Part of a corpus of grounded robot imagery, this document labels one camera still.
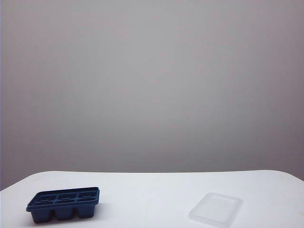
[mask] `plastic tray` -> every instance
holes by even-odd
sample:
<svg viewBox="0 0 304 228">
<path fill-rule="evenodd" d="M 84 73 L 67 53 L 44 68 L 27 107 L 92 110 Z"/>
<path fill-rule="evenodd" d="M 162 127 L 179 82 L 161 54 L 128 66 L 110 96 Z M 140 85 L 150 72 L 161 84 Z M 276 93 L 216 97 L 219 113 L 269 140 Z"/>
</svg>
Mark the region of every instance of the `plastic tray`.
<svg viewBox="0 0 304 228">
<path fill-rule="evenodd" d="M 208 193 L 192 209 L 189 218 L 218 228 L 229 228 L 241 204 L 241 199 Z"/>
<path fill-rule="evenodd" d="M 35 223 L 48 222 L 53 214 L 59 221 L 68 220 L 76 211 L 83 219 L 93 217 L 98 202 L 98 187 L 42 191 L 29 202 L 27 211 L 31 212 Z"/>
</svg>

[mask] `blue plastic tray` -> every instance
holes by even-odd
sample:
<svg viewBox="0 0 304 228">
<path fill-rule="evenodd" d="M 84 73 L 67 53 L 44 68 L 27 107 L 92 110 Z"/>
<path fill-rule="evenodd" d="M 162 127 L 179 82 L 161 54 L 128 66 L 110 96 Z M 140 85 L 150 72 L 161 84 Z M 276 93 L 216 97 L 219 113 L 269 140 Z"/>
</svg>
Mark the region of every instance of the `blue plastic tray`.
<svg viewBox="0 0 304 228">
<path fill-rule="evenodd" d="M 68 220 L 76 211 L 83 219 L 93 217 L 98 202 L 98 187 L 42 191 L 29 202 L 27 211 L 31 212 L 35 223 L 48 222 L 53 214 L 59 221 Z"/>
</svg>

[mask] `gray wall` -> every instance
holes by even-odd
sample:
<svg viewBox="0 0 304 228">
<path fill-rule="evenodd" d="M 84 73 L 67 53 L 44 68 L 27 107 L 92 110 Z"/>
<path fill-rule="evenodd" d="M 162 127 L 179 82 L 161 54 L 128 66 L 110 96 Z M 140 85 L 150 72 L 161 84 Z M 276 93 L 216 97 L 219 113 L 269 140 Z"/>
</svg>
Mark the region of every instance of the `gray wall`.
<svg viewBox="0 0 304 228">
<path fill-rule="evenodd" d="M 1 183 L 66 171 L 304 179 L 304 1 L 2 1 Z"/>
</svg>

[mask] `white tabletop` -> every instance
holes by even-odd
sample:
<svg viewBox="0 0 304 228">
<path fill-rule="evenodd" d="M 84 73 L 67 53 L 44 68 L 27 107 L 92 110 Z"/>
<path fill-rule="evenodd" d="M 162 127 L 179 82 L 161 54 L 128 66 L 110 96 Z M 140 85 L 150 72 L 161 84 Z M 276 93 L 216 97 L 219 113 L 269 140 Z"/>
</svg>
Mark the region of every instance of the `white tabletop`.
<svg viewBox="0 0 304 228">
<path fill-rule="evenodd" d="M 34 224 L 39 191 L 98 186 L 93 218 Z M 48 171 L 1 191 L 2 228 L 204 228 L 190 210 L 208 193 L 243 200 L 232 228 L 304 228 L 304 181 L 280 171 L 102 173 Z"/>
</svg>

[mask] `transparent plastic container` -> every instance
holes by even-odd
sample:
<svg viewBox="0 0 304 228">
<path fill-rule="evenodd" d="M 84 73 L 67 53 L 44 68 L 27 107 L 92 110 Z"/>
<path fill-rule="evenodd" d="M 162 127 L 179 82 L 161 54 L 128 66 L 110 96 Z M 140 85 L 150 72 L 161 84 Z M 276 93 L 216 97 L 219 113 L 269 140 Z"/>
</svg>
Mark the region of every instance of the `transparent plastic container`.
<svg viewBox="0 0 304 228">
<path fill-rule="evenodd" d="M 189 218 L 218 228 L 229 228 L 237 215 L 242 200 L 208 193 L 189 213 Z"/>
</svg>

